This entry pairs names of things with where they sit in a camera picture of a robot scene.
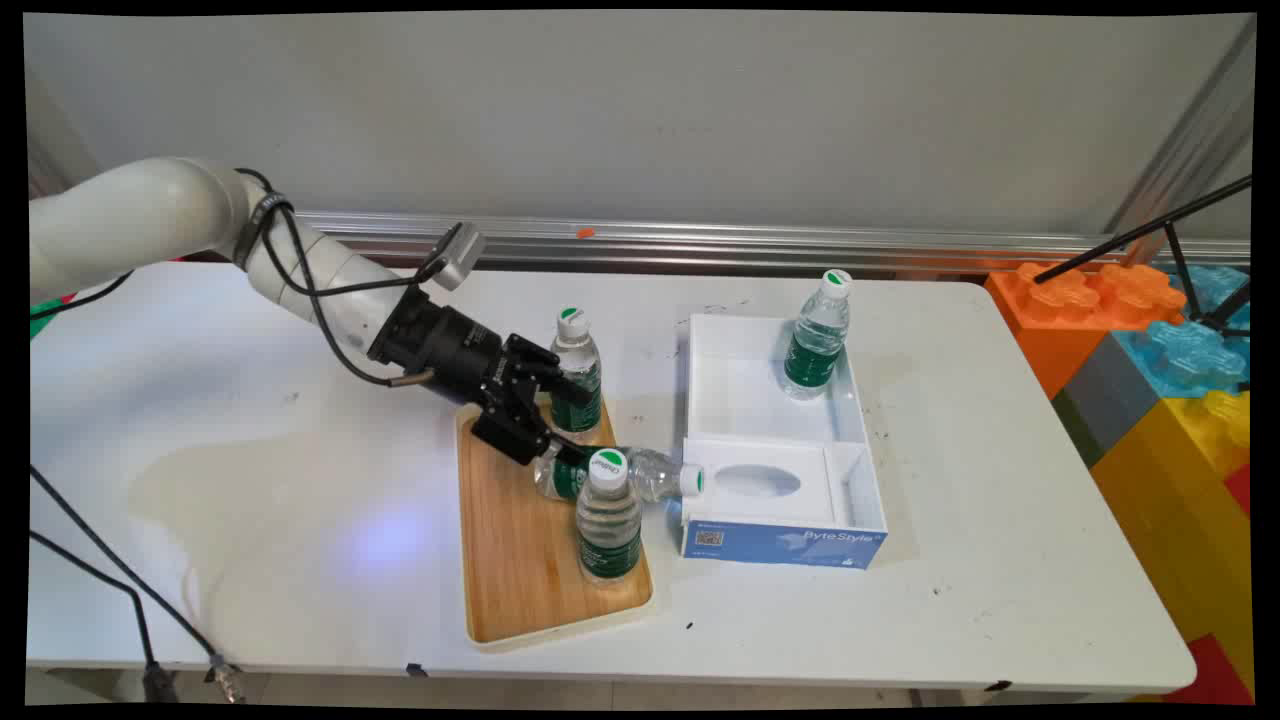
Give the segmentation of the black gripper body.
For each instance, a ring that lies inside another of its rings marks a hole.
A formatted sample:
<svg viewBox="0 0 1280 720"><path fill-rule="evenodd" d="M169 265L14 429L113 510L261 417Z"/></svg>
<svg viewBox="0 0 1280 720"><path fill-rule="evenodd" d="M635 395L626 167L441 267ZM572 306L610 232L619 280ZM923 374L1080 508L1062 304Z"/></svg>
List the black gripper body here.
<svg viewBox="0 0 1280 720"><path fill-rule="evenodd" d="M506 342L454 307L434 304L419 288L404 291L367 356L398 366L410 384L457 404L476 404L493 416L506 410Z"/></svg>

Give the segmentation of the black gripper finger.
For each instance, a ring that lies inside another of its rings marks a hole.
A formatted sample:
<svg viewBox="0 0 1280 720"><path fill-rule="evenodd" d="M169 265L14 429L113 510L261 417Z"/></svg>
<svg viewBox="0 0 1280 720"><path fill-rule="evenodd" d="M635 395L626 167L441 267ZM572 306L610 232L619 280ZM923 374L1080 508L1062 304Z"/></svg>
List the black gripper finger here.
<svg viewBox="0 0 1280 720"><path fill-rule="evenodd" d="M504 387L522 386L530 389L531 397L545 392L572 406L591 402L593 392L571 379L561 366L561 357L549 348L520 334L509 334L503 343L503 356Z"/></svg>
<svg viewBox="0 0 1280 720"><path fill-rule="evenodd" d="M475 419L472 436L521 466L550 456L568 464L586 462L591 451L553 432L540 407L488 405Z"/></svg>

